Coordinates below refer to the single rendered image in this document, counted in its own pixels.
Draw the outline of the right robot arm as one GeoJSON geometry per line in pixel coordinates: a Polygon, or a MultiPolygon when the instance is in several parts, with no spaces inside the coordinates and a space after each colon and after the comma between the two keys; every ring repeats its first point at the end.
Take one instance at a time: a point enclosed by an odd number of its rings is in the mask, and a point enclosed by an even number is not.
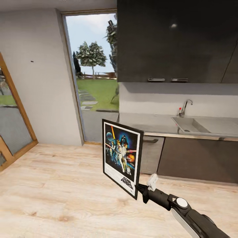
{"type": "Polygon", "coordinates": [[[174,218],[193,238],[230,238],[215,225],[211,218],[192,209],[185,199],[158,190],[155,185],[157,180],[157,174],[152,174],[146,182],[147,185],[135,185],[142,194],[145,204],[150,199],[168,211],[171,210],[174,218]]]}

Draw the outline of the poster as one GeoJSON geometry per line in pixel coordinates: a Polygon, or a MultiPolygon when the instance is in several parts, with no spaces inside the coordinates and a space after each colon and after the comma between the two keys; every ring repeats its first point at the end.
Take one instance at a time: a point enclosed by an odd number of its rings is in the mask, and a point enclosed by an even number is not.
{"type": "Polygon", "coordinates": [[[144,131],[102,119],[103,173],[137,200],[144,131]]]}

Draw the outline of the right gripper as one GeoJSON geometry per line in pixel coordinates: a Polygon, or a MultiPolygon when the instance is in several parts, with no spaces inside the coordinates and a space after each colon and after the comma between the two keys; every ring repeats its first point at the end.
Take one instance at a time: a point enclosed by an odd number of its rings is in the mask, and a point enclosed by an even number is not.
{"type": "Polygon", "coordinates": [[[160,198],[163,191],[155,189],[155,191],[148,190],[147,185],[139,184],[138,186],[135,185],[135,188],[142,194],[143,202],[147,204],[148,200],[152,200],[153,202],[160,205],[160,198]]]}

